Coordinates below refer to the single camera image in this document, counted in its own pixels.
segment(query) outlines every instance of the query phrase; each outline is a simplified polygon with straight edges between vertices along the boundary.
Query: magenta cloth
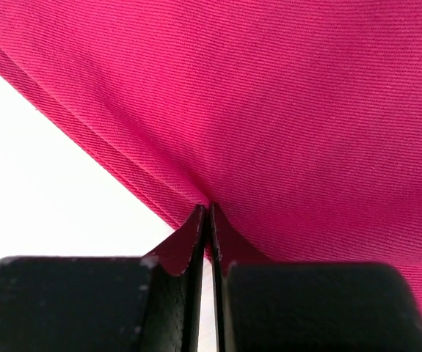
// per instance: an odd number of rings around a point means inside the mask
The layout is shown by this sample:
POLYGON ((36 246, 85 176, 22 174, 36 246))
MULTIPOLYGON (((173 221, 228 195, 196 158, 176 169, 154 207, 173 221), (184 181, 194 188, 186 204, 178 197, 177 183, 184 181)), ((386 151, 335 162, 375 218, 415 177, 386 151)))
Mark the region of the magenta cloth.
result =
POLYGON ((172 226, 214 200, 422 309, 422 0, 0 0, 0 74, 172 226))

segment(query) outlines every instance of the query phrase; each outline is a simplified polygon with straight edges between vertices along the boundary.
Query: white background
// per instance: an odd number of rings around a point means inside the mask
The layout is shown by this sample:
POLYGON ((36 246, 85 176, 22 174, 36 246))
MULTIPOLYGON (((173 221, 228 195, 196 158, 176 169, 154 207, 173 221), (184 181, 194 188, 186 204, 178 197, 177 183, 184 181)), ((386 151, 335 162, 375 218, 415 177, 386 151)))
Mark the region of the white background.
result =
MULTIPOLYGON (((0 77, 0 258, 142 255, 172 229, 0 77)), ((200 351, 215 351, 205 264, 200 351)))

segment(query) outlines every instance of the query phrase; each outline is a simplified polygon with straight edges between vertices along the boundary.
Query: pink fabric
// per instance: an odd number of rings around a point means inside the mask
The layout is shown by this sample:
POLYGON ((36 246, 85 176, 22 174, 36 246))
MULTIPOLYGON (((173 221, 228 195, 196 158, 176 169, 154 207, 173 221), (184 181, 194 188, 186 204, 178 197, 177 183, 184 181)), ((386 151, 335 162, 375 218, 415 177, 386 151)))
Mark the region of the pink fabric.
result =
POLYGON ((171 225, 215 200, 422 309, 422 0, 0 0, 0 74, 171 225))

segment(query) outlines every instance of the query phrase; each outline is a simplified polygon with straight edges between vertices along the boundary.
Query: white surface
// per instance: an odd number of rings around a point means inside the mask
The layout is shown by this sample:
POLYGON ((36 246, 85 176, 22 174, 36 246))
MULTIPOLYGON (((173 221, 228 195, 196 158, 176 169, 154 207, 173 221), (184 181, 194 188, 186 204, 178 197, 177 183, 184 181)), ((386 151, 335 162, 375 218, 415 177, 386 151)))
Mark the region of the white surface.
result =
MULTIPOLYGON (((0 258, 142 255, 172 229, 0 77, 0 258)), ((215 351, 205 265, 200 351, 215 351)))

